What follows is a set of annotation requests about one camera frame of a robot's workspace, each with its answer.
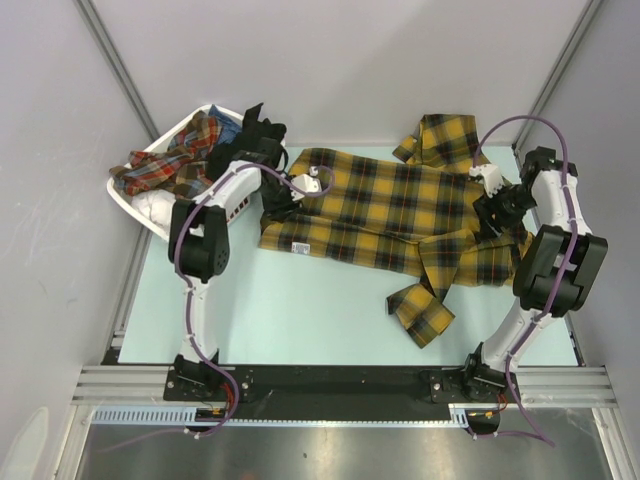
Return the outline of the yellow plaid long sleeve shirt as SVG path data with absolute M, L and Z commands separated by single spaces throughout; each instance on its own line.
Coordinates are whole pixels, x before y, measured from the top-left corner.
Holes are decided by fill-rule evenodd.
M 522 224 L 482 237 L 473 204 L 484 189 L 468 177 L 488 161 L 478 145 L 474 116 L 426 114 L 393 161 L 307 148 L 291 174 L 325 166 L 334 185 L 282 220 L 263 219 L 259 245 L 417 278 L 386 303 L 423 348 L 455 318 L 444 304 L 452 286 L 510 284 L 533 240 Z

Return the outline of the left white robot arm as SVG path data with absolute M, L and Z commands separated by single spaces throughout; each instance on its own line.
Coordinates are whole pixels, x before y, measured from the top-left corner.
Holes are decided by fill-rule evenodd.
M 218 346 L 202 347 L 196 330 L 202 319 L 194 314 L 196 297 L 209 280 L 222 274 L 230 256 L 228 223 L 244 208 L 249 197 L 259 192 L 264 212 L 282 220 L 299 207 L 308 192 L 278 166 L 288 162 L 281 142 L 261 137 L 240 145 L 236 142 L 214 149 L 207 164 L 212 187 L 192 200 L 178 200 L 172 207 L 168 257 L 176 274 L 185 281 L 185 341 L 174 360 L 175 384 L 185 384 L 197 398 L 207 400 L 231 377 L 217 363 Z

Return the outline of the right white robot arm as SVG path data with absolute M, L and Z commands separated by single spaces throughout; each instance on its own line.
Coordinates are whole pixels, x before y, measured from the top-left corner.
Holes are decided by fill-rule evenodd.
M 464 395 L 487 401 L 507 391 L 522 354 L 543 329 L 584 305 L 608 242 L 582 216 L 575 164 L 558 160 L 553 149 L 528 152 L 516 185 L 506 184 L 492 164 L 474 165 L 469 175 L 484 187 L 474 203 L 484 237 L 505 236 L 531 209 L 542 217 L 514 274 L 512 308 L 463 368 Z

